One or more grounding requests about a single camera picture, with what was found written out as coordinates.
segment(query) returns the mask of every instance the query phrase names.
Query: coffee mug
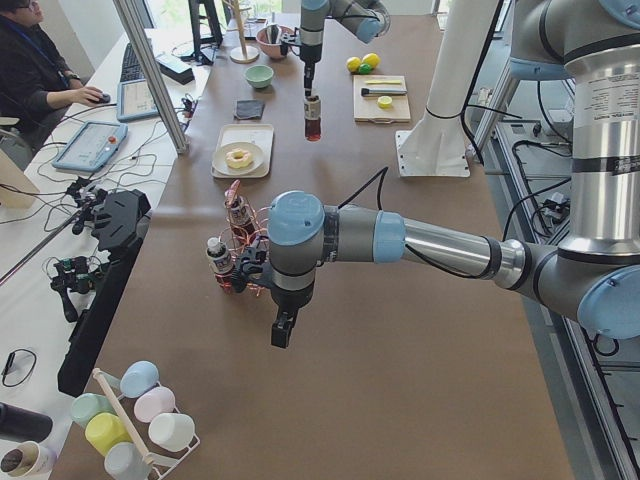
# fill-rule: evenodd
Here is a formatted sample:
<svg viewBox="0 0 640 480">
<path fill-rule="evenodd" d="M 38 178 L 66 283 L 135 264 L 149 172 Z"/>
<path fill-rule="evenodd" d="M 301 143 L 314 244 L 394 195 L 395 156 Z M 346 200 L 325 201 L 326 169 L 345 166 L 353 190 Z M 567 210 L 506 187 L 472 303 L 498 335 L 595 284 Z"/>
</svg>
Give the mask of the coffee mug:
<svg viewBox="0 0 640 480">
<path fill-rule="evenodd" d="M 184 413 L 161 413 L 149 425 L 151 441 L 170 452 L 187 448 L 195 433 L 193 419 Z"/>
<path fill-rule="evenodd" d="M 87 428 L 91 419 L 103 412 L 116 413 L 104 395 L 83 393 L 71 404 L 71 418 L 82 428 Z"/>
<path fill-rule="evenodd" d="M 155 387 L 142 395 L 133 406 L 133 413 L 142 423 L 149 423 L 161 413 L 171 413 L 176 397 L 167 387 Z"/>
<path fill-rule="evenodd" d="M 104 457 L 104 469 L 115 480 L 145 480 L 151 473 L 151 465 L 144 462 L 140 452 L 130 442 L 111 447 Z"/>
<path fill-rule="evenodd" d="M 116 443 L 131 441 L 122 421 L 112 413 L 99 413 L 93 417 L 84 431 L 84 436 L 103 457 Z"/>
<path fill-rule="evenodd" d="M 50 472 L 57 459 L 58 456 L 50 448 L 28 441 L 8 452 L 0 465 L 10 477 L 30 477 Z"/>
<path fill-rule="evenodd" d="M 124 372 L 120 380 L 120 391 L 127 398 L 138 398 L 155 387 L 159 379 L 158 368 L 151 362 L 140 360 Z"/>
</svg>

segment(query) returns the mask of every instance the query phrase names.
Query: metal pole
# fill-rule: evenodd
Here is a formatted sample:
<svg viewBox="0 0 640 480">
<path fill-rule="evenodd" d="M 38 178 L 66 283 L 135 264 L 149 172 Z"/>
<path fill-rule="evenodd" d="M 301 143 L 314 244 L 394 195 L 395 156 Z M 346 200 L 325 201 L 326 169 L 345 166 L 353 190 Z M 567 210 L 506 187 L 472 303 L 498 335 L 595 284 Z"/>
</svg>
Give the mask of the metal pole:
<svg viewBox="0 0 640 480">
<path fill-rule="evenodd" d="M 178 122 L 178 117 L 171 103 L 171 97 L 169 97 L 167 87 L 162 81 L 160 68 L 147 41 L 140 13 L 131 1 L 113 0 L 113 4 L 118 11 L 122 26 L 127 32 L 133 51 L 138 57 L 144 76 L 147 79 L 149 90 L 153 100 L 156 102 L 160 117 L 167 128 L 171 141 L 178 153 L 185 153 L 189 149 L 189 144 L 180 122 Z"/>
</svg>

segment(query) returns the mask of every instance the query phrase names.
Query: lime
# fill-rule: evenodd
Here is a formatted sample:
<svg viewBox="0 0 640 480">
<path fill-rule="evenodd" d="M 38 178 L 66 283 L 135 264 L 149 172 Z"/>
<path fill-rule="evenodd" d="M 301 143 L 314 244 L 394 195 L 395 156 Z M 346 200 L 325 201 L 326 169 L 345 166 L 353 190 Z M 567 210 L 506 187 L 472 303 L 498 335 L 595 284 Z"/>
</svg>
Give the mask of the lime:
<svg viewBox="0 0 640 480">
<path fill-rule="evenodd" d="M 380 65 L 380 57 L 377 53 L 367 53 L 364 57 L 362 57 L 362 63 L 366 63 L 371 66 L 373 70 L 378 65 Z"/>
<path fill-rule="evenodd" d="M 347 70 L 349 70 L 351 73 L 355 73 L 358 71 L 358 67 L 361 63 L 362 60 L 360 60 L 358 57 L 350 57 L 347 59 Z"/>
<path fill-rule="evenodd" d="M 371 68 L 371 65 L 368 63 L 363 63 L 358 67 L 358 73 L 360 75 L 367 75 L 371 73 L 371 70 L 373 70 L 373 68 Z"/>
</svg>

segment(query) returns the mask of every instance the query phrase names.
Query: hand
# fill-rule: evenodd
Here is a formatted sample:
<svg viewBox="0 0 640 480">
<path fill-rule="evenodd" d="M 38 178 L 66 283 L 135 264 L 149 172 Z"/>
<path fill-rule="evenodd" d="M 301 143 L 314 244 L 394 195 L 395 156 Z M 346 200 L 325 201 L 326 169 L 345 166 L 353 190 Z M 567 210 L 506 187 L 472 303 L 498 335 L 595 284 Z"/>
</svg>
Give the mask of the hand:
<svg viewBox="0 0 640 480">
<path fill-rule="evenodd" d="M 102 90 L 96 87 L 80 87 L 76 90 L 67 90 L 72 103 L 80 103 L 87 107 L 95 107 L 102 98 Z"/>
</svg>

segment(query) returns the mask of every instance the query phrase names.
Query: small bottle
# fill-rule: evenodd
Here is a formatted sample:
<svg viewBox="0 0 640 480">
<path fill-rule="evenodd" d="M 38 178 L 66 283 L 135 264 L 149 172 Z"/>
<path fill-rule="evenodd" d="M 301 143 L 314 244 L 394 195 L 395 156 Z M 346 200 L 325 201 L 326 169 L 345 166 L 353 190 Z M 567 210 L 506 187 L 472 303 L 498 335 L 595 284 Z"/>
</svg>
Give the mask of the small bottle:
<svg viewBox="0 0 640 480">
<path fill-rule="evenodd" d="M 304 136 L 310 142 L 320 140 L 320 97 L 304 97 Z"/>
<path fill-rule="evenodd" d="M 241 195 L 238 195 L 226 207 L 229 212 L 231 231 L 242 245 L 250 245 L 257 229 L 253 223 L 253 218 L 251 218 L 246 200 Z"/>
<path fill-rule="evenodd" d="M 225 292 L 231 293 L 231 274 L 235 270 L 231 251 L 218 237 L 211 237 L 207 240 L 207 257 L 220 287 Z"/>
</svg>

